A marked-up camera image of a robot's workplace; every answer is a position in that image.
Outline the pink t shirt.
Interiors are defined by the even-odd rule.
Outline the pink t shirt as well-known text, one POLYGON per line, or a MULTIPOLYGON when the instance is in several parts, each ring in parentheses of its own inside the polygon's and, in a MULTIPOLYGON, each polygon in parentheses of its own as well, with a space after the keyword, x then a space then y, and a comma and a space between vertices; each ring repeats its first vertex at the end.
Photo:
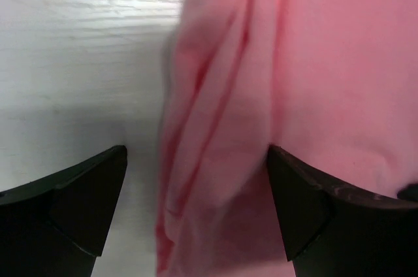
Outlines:
POLYGON ((185 0, 161 134, 158 276, 293 276, 274 144, 394 197, 417 181, 417 0, 185 0))

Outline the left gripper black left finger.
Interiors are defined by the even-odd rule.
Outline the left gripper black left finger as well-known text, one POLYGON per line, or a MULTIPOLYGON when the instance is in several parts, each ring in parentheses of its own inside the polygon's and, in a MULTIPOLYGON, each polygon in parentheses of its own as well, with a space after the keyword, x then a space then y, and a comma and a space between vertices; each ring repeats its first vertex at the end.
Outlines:
POLYGON ((91 276, 127 169, 114 146, 73 167, 1 192, 1 275, 91 276))

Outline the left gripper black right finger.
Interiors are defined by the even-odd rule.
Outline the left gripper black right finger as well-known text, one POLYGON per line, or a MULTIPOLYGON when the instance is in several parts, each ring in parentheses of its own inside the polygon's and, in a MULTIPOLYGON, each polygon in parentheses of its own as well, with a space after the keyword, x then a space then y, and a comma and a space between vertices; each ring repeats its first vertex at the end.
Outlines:
POLYGON ((266 166, 297 276, 416 276, 417 186, 378 195, 271 146, 266 166))

